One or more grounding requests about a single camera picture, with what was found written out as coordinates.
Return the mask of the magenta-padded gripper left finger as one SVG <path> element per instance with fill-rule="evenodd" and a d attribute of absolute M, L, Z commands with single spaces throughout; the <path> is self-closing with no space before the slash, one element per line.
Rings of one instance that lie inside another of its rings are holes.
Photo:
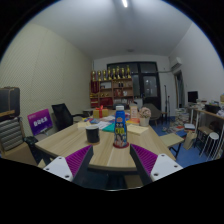
<path fill-rule="evenodd" d="M 67 157 L 58 156 L 44 170 L 81 186 L 92 156 L 93 146 L 88 145 Z"/>

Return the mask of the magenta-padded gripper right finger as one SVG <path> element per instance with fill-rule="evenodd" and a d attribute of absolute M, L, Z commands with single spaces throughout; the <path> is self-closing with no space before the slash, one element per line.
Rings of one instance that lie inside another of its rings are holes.
<path fill-rule="evenodd" d="M 182 169 L 182 166 L 166 154 L 156 155 L 138 145 L 130 145 L 130 155 L 143 185 L 150 184 Z"/>

